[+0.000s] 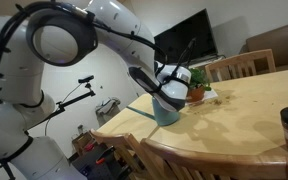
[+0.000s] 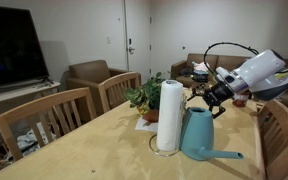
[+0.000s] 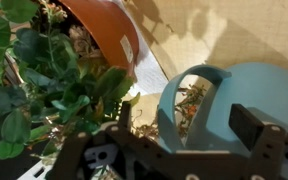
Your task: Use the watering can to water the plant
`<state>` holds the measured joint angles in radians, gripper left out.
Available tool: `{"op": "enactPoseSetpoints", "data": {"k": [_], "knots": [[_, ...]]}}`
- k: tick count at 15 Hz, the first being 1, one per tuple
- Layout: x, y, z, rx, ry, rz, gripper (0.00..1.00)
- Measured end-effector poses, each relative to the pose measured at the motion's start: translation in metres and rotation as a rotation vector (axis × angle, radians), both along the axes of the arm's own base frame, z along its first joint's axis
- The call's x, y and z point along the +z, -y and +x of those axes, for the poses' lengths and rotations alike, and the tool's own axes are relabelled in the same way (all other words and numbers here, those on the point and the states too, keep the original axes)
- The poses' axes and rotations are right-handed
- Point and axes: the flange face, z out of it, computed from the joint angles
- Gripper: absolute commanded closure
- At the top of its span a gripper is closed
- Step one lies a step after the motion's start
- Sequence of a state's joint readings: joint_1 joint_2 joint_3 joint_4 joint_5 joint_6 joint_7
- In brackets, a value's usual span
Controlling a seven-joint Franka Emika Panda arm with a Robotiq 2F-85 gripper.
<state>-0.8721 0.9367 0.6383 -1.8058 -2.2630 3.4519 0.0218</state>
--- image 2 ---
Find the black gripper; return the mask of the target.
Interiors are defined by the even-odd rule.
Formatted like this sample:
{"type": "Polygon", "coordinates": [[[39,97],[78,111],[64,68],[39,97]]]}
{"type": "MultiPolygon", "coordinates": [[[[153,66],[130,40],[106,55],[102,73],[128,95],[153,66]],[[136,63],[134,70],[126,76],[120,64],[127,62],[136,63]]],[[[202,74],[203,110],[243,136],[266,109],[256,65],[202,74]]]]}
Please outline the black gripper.
{"type": "Polygon", "coordinates": [[[221,103],[231,98],[233,95],[233,91],[227,86],[227,84],[220,81],[206,90],[204,88],[193,88],[187,101],[192,100],[196,96],[202,96],[208,106],[219,106],[218,112],[212,114],[213,119],[216,119],[226,111],[224,107],[220,106],[221,103]]]}

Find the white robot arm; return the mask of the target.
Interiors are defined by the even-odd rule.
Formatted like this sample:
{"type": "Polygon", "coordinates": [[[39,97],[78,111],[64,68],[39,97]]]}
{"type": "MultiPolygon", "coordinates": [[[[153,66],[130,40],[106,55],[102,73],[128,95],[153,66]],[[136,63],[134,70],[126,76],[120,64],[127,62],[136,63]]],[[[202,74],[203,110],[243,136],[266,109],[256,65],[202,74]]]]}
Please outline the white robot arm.
{"type": "Polygon", "coordinates": [[[216,71],[209,69],[215,76],[216,84],[205,88],[202,94],[197,92],[197,88],[193,88],[188,101],[201,96],[209,106],[209,111],[212,111],[214,106],[219,107],[219,111],[213,114],[213,118],[217,118],[226,111],[221,106],[224,101],[247,90],[263,101],[272,100],[284,93],[288,89],[288,75],[281,79],[276,77],[276,74],[284,72],[284,59],[271,49],[262,53],[251,47],[246,49],[253,52],[254,56],[231,71],[222,67],[218,67],[216,71]]]}

